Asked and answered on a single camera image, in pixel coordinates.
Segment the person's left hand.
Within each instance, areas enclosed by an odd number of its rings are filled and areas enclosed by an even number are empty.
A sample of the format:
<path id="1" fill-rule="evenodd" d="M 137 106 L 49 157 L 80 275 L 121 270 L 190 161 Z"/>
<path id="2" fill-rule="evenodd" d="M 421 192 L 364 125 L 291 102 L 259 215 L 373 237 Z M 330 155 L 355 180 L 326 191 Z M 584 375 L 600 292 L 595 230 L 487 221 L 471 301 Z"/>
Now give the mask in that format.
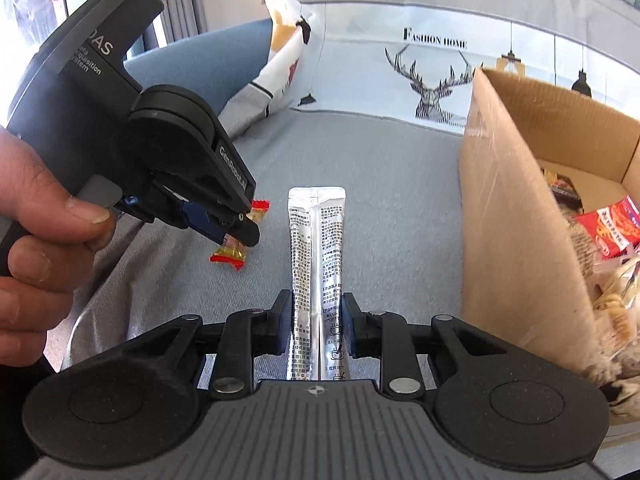
<path id="1" fill-rule="evenodd" d="M 38 361 L 53 330 L 70 313 L 74 291 L 88 282 L 94 255 L 112 239 L 111 211 L 78 200 L 22 140 L 1 131 L 1 214 L 29 232 L 8 255 L 1 280 L 1 363 Z"/>

